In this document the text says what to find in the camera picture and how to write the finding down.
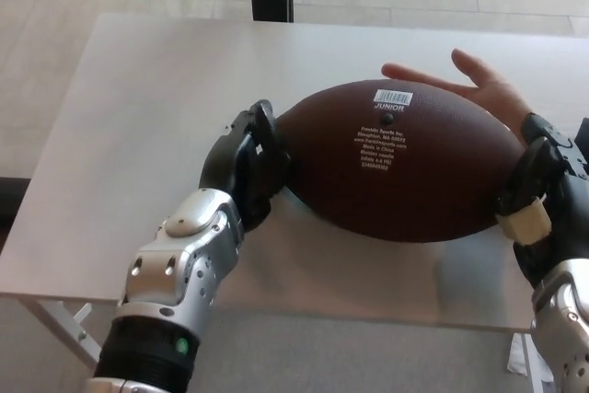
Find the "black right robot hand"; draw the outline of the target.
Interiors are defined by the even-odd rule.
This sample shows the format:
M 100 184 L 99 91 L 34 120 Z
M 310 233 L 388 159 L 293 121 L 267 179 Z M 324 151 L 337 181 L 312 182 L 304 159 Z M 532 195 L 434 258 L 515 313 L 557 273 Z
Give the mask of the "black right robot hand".
M 495 216 L 536 288 L 562 262 L 588 257 L 588 120 L 571 139 L 530 113 L 521 133 L 527 148 L 496 200 Z

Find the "person's bare hand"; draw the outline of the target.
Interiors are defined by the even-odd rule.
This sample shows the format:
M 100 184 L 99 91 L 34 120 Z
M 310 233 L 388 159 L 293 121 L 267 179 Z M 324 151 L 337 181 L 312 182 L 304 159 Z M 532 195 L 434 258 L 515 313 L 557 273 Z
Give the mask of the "person's bare hand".
M 451 60 L 455 68 L 465 75 L 473 86 L 452 83 L 393 63 L 384 64 L 381 73 L 388 78 L 423 83 L 455 93 L 488 111 L 502 122 L 522 145 L 527 145 L 521 129 L 525 118 L 532 113 L 532 109 L 519 92 L 478 57 L 454 49 Z

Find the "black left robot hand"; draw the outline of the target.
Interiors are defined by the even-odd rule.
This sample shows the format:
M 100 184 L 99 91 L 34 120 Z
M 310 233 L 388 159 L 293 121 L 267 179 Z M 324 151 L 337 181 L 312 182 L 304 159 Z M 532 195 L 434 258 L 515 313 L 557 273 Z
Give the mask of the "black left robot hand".
M 285 186 L 289 167 L 271 103 L 263 99 L 239 112 L 229 132 L 214 143 L 199 186 L 229 194 L 250 232 L 270 214 L 271 198 Z

